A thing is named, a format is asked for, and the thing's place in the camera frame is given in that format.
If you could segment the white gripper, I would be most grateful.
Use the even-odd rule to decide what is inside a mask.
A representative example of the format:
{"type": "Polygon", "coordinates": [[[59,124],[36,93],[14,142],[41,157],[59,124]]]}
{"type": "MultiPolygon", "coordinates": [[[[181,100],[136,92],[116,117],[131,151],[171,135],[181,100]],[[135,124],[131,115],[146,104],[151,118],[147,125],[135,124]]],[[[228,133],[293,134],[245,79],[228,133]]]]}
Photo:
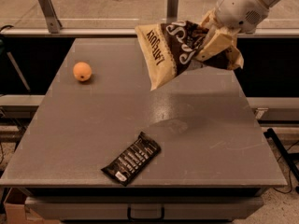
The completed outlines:
{"type": "Polygon", "coordinates": [[[200,25],[211,29],[217,28],[219,22],[226,27],[208,33],[207,41],[195,58],[204,62],[227,51],[231,62],[239,62],[241,54],[236,47],[237,34],[253,33],[268,13],[269,7],[262,0],[218,0],[216,8],[204,15],[200,25]]]}

